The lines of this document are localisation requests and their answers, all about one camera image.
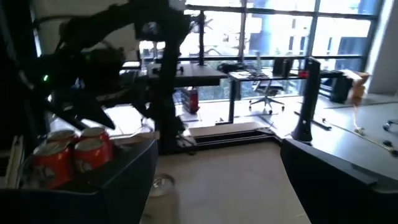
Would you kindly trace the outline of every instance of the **desk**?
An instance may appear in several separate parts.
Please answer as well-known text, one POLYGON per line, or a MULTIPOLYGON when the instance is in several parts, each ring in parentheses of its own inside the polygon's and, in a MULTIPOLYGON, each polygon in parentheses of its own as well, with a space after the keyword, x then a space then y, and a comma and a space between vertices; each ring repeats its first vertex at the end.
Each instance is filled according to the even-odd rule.
MULTIPOLYGON (((218 86, 220 79, 227 78, 227 75, 219 72, 209 66, 199 66, 195 64, 183 64, 178 65, 183 67, 184 72, 181 74, 177 71, 175 77, 175 87, 185 86, 218 86)), ((155 81, 159 79, 158 74, 153 73, 153 69, 160 69, 160 64, 149 64, 147 65, 147 77, 149 81, 155 81)))
MULTIPOLYGON (((228 113, 228 124, 234 123, 234 110, 235 110, 235 96, 236 96, 236 85, 240 84, 241 82, 250 82, 250 81, 268 81, 268 80, 301 80, 305 78, 300 78, 297 76, 297 70, 292 70, 290 72, 290 76, 285 78, 283 76, 273 75, 272 70, 270 69, 263 69, 262 72, 265 75, 241 75, 239 72, 230 72, 228 74, 229 79, 231 80, 230 83, 230 92, 229 92, 229 113, 228 113)), ((342 77, 343 74, 341 72, 328 72, 328 71, 321 71, 320 73, 321 78, 339 78, 342 77)))

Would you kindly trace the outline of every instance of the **floor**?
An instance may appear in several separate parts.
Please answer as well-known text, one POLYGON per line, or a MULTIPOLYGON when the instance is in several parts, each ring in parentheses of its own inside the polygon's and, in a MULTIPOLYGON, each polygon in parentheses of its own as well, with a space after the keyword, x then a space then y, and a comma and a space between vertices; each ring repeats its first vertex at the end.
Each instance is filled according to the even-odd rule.
MULTIPOLYGON (((253 105, 249 110, 248 100, 236 102, 235 123, 255 121, 270 126, 279 136, 289 138, 299 119, 293 111, 300 109, 302 98, 278 100, 285 103, 285 111, 275 105, 277 114, 274 115, 268 115, 262 104, 253 105)), ((112 108, 106 112, 117 126, 115 131, 110 131, 112 135, 146 131, 140 128, 139 115, 130 107, 112 108)), ((215 121, 228 117, 228 102, 201 103, 196 115, 184 113, 178 106, 177 113, 190 128, 214 126, 215 121)), ((312 125, 315 148, 398 179, 396 157, 350 132, 354 129, 354 109, 349 103, 339 105, 320 96, 315 113, 334 124, 331 131, 312 125)), ((393 96, 368 95, 356 113, 357 124, 364 128, 367 138, 376 143, 388 139, 398 146, 398 126, 393 126, 390 132, 382 129, 387 119, 394 118, 398 119, 398 98, 393 96)), ((56 119, 52 128, 66 126, 56 119)), ((160 158, 158 172, 166 172, 176 179, 180 194, 180 223, 309 223, 280 166, 278 150, 277 146, 254 144, 201 152, 194 157, 160 158)), ((168 223, 167 220, 161 216, 161 223, 168 223)))

